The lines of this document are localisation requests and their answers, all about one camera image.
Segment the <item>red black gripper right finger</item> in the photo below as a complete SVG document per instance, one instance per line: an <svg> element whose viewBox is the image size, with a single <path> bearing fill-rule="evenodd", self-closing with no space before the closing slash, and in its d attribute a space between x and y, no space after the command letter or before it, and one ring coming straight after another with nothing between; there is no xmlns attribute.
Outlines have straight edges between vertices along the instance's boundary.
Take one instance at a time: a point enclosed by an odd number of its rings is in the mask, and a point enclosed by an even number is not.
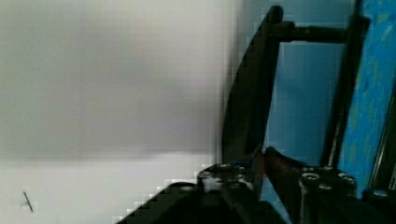
<svg viewBox="0 0 396 224"><path fill-rule="evenodd" d="M293 224L333 224L335 201L354 200L357 180L331 166L312 166L288 158L274 147L263 153L263 171Z"/></svg>

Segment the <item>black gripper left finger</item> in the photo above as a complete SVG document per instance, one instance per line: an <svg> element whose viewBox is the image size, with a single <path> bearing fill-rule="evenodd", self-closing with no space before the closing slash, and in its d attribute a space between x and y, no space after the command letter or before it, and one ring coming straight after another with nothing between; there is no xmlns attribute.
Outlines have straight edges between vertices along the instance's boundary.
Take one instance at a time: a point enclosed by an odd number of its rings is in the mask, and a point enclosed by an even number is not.
<svg viewBox="0 0 396 224"><path fill-rule="evenodd" d="M262 155L262 144L258 144L252 152L230 163L218 163L211 165L197 175L195 192L207 194L220 192L227 183L236 182L246 186L248 190L259 200L262 194L263 175L255 165Z"/></svg>

